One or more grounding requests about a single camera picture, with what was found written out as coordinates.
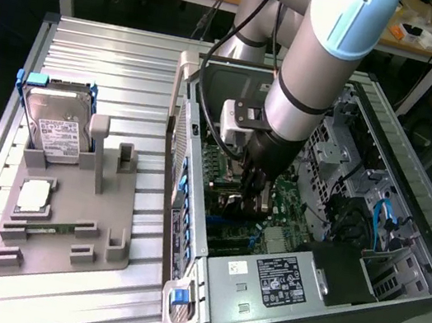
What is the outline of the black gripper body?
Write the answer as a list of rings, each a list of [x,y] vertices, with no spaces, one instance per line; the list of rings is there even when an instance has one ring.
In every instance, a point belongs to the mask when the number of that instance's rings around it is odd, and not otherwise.
[[[245,168],[262,171],[265,176],[277,178],[298,156],[305,141],[287,141],[273,131],[256,130],[246,147]]]

